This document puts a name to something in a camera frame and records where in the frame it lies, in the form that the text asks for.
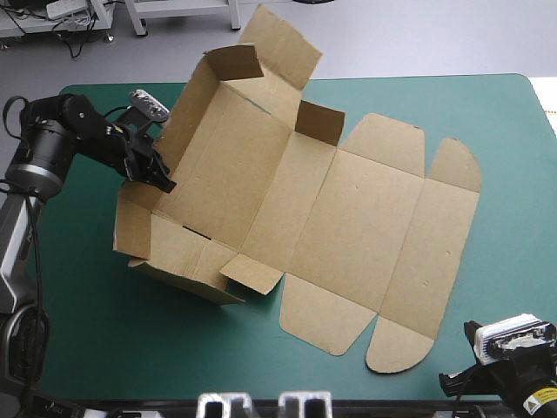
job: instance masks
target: cardboard box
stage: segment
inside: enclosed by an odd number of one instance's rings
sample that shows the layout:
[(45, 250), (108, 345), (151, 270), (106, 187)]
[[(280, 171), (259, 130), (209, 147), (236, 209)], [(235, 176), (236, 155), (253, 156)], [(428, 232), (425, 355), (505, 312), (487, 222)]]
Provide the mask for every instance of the cardboard box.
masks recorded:
[(301, 100), (319, 57), (264, 7), (207, 52), (158, 142), (178, 185), (125, 184), (114, 247), (219, 304), (242, 301), (227, 278), (267, 294), (286, 273), (286, 332), (340, 355), (379, 314), (366, 363), (398, 372), (433, 345), (480, 169), (446, 139), (426, 178), (424, 132), (377, 114), (339, 145), (344, 114)]

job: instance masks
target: white device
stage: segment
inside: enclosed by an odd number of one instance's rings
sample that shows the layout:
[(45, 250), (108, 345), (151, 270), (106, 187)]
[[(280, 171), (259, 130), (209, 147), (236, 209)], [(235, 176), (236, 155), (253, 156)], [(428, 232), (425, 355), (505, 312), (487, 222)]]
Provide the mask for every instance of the white device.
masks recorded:
[(554, 344), (555, 328), (530, 313), (486, 325), (476, 331), (473, 351), (484, 366), (519, 347)]
[(87, 0), (57, 0), (46, 5), (46, 16), (56, 20), (83, 10), (87, 10)]

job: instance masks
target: table surface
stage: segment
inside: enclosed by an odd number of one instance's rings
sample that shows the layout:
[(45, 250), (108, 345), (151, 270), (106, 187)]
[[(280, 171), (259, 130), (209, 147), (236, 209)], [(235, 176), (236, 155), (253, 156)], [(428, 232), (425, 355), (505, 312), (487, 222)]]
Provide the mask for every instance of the table surface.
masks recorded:
[[(125, 105), (141, 87), (172, 106), (182, 84), (74, 85), (99, 109)], [(216, 307), (127, 268), (113, 252), (122, 179), (78, 156), (40, 226), (52, 319), (42, 388), (70, 398), (193, 399), (206, 391), (276, 398), (328, 389), (337, 399), (441, 399), (437, 374), (473, 362), (462, 323), (523, 312), (557, 321), (557, 140), (526, 78), (518, 75), (313, 80), (305, 98), (346, 112), (344, 136), (368, 112), (426, 132), (426, 166), (444, 137), (480, 162), (483, 188), (439, 338), (401, 374), (379, 375), (364, 356), (374, 323), (333, 357), (279, 327), (282, 284)]]

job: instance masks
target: metal bracket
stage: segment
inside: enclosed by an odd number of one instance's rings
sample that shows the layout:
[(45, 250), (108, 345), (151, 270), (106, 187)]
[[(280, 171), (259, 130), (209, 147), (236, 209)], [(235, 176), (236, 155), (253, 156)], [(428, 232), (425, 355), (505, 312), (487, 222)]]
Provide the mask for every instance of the metal bracket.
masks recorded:
[(280, 418), (332, 418), (331, 393), (284, 392), (278, 398)]
[(246, 393), (201, 394), (196, 418), (259, 418)]

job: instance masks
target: robotic arm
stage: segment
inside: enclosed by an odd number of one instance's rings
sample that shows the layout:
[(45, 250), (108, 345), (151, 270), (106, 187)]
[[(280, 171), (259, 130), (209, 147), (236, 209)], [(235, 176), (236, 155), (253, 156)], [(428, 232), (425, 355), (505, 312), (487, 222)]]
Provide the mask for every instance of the robotic arm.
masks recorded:
[(130, 94), (131, 106), (116, 122), (99, 114), (85, 96), (65, 94), (33, 102), (11, 98), (3, 110), (5, 125), (17, 100), (24, 103), (21, 134), (6, 130), (21, 142), (5, 174), (10, 189), (0, 210), (0, 393), (19, 398), (30, 379), (40, 375), (43, 359), (36, 356), (44, 352), (49, 332), (37, 283), (25, 272), (32, 236), (41, 209), (61, 191), (74, 156), (83, 154), (163, 192), (176, 184), (148, 134), (170, 113), (145, 91)]

